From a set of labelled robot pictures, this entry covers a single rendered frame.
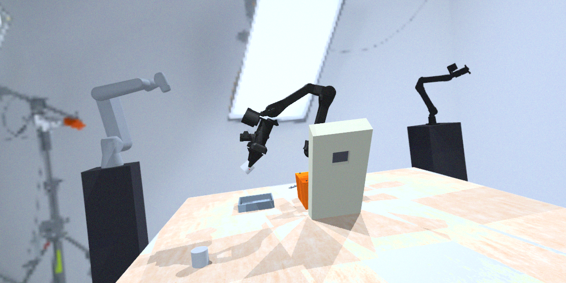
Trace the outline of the light blue square tray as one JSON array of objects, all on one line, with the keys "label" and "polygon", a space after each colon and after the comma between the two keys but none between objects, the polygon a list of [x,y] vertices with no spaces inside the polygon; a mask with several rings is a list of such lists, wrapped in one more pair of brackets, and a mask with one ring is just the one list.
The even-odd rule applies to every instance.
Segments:
[{"label": "light blue square tray", "polygon": [[238,212],[249,212],[252,210],[274,209],[272,193],[258,194],[252,196],[239,197]]}]

